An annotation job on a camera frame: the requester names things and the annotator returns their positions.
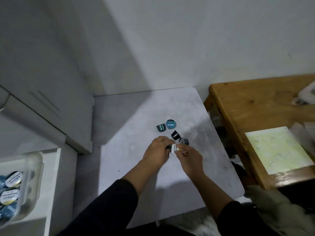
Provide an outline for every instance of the yellow paper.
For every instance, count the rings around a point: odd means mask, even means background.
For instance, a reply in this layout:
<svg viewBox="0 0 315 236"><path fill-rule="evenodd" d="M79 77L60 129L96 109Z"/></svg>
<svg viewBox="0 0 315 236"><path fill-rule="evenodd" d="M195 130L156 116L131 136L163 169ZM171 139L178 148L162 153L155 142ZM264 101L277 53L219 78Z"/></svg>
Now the yellow paper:
<svg viewBox="0 0 315 236"><path fill-rule="evenodd" d="M269 175L314 165L287 127L245 133Z"/></svg>

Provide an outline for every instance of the dark sleeve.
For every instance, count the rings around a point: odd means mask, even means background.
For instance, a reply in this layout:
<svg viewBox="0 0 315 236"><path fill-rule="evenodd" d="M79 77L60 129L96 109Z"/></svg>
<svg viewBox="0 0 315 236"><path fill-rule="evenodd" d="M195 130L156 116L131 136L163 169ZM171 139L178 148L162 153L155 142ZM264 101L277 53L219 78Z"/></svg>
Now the dark sleeve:
<svg viewBox="0 0 315 236"><path fill-rule="evenodd" d="M134 186L116 180L58 235L91 235L126 229L138 204Z"/></svg>
<svg viewBox="0 0 315 236"><path fill-rule="evenodd" d="M279 236L262 221L254 207L242 206L237 201L232 201L223 208L219 214L217 226L222 236Z"/></svg>

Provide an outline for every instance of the white table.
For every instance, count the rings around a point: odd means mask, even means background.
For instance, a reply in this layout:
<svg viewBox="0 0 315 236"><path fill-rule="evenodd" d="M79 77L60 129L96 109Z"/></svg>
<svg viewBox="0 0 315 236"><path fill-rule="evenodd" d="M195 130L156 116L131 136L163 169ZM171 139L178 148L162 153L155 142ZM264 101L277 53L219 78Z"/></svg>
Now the white table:
<svg viewBox="0 0 315 236"><path fill-rule="evenodd" d="M93 153L78 158L75 215L134 167L154 138L171 138L174 129L160 133L156 128L168 119L175 120L175 130L203 155L203 168L209 178L233 199L244 194L195 88L102 96L95 98ZM179 160L170 155L147 183L128 227L204 206Z"/></svg>

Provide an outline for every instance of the transparent container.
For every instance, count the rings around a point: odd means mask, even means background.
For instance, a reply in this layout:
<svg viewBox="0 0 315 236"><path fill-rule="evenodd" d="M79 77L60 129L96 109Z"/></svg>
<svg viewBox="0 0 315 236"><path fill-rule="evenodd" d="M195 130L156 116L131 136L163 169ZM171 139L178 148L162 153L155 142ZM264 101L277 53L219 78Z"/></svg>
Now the transparent container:
<svg viewBox="0 0 315 236"><path fill-rule="evenodd" d="M18 170L23 173L20 195L16 200L17 206L14 215L9 221L0 222L0 229L14 221L25 218L34 209L39 198L43 167L42 155L39 152L0 157L0 175L7 176Z"/></svg>

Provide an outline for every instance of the table surface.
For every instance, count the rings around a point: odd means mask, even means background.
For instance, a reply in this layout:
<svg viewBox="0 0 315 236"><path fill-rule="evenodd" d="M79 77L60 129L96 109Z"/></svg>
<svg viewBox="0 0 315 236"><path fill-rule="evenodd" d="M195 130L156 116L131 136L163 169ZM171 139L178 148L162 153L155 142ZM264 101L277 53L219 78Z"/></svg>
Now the table surface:
<svg viewBox="0 0 315 236"><path fill-rule="evenodd" d="M315 178L315 166L268 175L245 135L275 127L290 128L295 122L315 122L315 105L291 104L299 91L313 81L315 75L297 75L212 84L209 88L246 170L265 189Z"/></svg>
<svg viewBox="0 0 315 236"><path fill-rule="evenodd" d="M92 136L96 150L92 155L94 162L100 157L98 194L133 168L142 159L154 138L159 135L171 138L174 129L167 129L162 133L156 129L157 125L168 119L176 121L175 130L189 139L190 145L203 155L206 175L232 198L242 196L244 188L202 100L193 87L95 98ZM92 158L88 156L88 162L84 157L78 160L78 169L91 172L87 168L93 168L90 163ZM84 204L88 204L90 200L79 201L82 210ZM197 189L183 172L179 160L170 154L165 165L145 186L128 227L204 206Z"/></svg>

